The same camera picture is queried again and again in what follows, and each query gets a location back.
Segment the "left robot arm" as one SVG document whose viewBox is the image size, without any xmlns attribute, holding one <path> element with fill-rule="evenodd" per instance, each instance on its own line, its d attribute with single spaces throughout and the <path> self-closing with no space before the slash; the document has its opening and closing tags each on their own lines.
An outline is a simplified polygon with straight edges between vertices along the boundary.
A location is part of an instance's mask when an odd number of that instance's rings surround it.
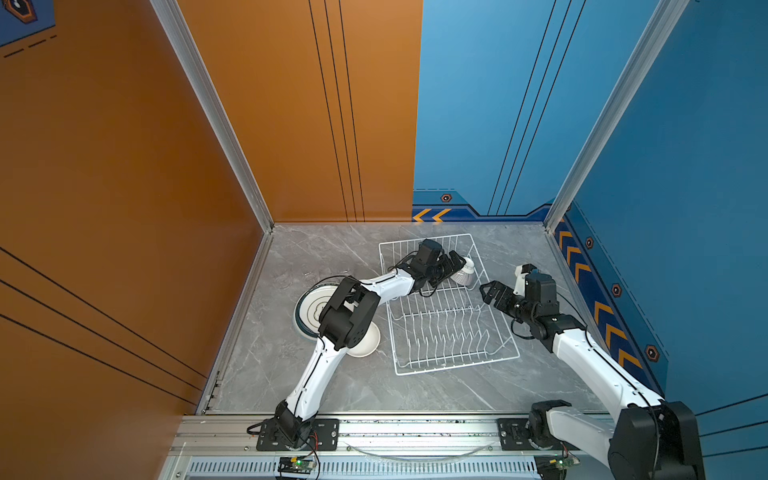
<svg viewBox="0 0 768 480">
<path fill-rule="evenodd" d="M 312 421 L 322 396 L 342 359 L 367 335 L 378 307 L 391 300 L 437 288 L 468 265 L 468 259 L 440 243 L 425 239 L 386 273 L 359 280 L 345 276 L 320 310 L 315 347 L 297 385 L 272 417 L 293 449 L 311 438 Z"/>
</svg>

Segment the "white wire dish rack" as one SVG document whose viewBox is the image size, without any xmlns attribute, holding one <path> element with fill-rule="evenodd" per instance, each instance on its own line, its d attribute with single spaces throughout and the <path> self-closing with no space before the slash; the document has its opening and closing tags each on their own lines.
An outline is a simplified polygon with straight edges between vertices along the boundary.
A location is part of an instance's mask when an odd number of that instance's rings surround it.
<svg viewBox="0 0 768 480">
<path fill-rule="evenodd" d="M 435 240 L 447 252 L 467 258 L 474 271 L 466 281 L 449 278 L 385 304 L 395 373 L 408 376 L 518 359 L 509 322 L 482 300 L 480 286 L 489 277 L 472 235 Z"/>
</svg>

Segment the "orange bowl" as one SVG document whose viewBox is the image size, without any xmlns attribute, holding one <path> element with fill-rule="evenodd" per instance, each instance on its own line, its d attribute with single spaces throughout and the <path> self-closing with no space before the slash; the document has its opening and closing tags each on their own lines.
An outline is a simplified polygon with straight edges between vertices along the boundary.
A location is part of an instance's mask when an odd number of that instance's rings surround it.
<svg viewBox="0 0 768 480">
<path fill-rule="evenodd" d="M 353 358 L 364 358 L 373 354 L 381 341 L 381 332 L 379 327 L 372 322 L 362 340 L 349 349 L 347 354 Z"/>
</svg>

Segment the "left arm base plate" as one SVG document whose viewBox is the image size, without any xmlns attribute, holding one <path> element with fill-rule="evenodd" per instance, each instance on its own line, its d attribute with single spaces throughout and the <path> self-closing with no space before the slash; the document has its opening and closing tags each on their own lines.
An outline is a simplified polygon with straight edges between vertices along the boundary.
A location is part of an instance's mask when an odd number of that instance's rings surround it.
<svg viewBox="0 0 768 480">
<path fill-rule="evenodd" d="M 340 421 L 336 418 L 313 419 L 299 427 L 296 433 L 286 434 L 276 418 L 266 420 L 259 429 L 258 451 L 336 451 Z"/>
</svg>

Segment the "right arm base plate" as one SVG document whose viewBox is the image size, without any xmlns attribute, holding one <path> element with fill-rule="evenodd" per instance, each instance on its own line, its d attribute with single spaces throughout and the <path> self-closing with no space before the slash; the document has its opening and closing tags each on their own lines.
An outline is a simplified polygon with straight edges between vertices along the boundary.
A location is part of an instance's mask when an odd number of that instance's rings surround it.
<svg viewBox="0 0 768 480">
<path fill-rule="evenodd" d="M 536 430 L 528 418 L 503 417 L 496 420 L 501 448 L 504 451 L 517 450 L 559 450 L 577 451 L 574 445 L 555 439 L 546 431 Z"/>
</svg>

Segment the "white plate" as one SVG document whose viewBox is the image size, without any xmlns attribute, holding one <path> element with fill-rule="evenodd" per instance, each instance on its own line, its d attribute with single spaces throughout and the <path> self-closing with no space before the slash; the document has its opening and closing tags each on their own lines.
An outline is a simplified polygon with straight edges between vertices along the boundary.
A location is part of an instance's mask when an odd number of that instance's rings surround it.
<svg viewBox="0 0 768 480">
<path fill-rule="evenodd" d="M 315 339 L 320 327 L 320 314 L 336 291 L 333 283 L 318 284 L 306 291 L 294 308 L 294 323 L 304 336 Z"/>
</svg>

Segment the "white small bowl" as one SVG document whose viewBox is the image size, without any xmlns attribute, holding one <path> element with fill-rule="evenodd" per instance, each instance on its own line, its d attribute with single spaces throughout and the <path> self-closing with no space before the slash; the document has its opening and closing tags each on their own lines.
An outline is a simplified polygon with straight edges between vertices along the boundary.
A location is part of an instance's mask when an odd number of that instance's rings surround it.
<svg viewBox="0 0 768 480">
<path fill-rule="evenodd" d="M 477 274 L 473 260 L 464 257 L 464 265 L 460 270 L 451 276 L 451 279 L 458 285 L 471 289 L 476 282 Z"/>
</svg>

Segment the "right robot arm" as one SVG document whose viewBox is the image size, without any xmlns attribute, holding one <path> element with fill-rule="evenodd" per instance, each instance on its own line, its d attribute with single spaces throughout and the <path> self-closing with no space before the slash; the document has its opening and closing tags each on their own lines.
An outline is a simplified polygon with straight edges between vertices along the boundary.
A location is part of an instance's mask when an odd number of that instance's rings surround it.
<svg viewBox="0 0 768 480">
<path fill-rule="evenodd" d="M 703 479 L 698 423 L 682 402 L 668 402 L 597 346 L 586 326 L 561 312 L 554 279 L 525 267 L 523 294 L 499 281 L 480 287 L 484 303 L 528 326 L 530 335 L 565 362 L 602 402 L 614 427 L 564 400 L 532 405 L 528 432 L 538 448 L 571 444 L 616 479 Z"/>
</svg>

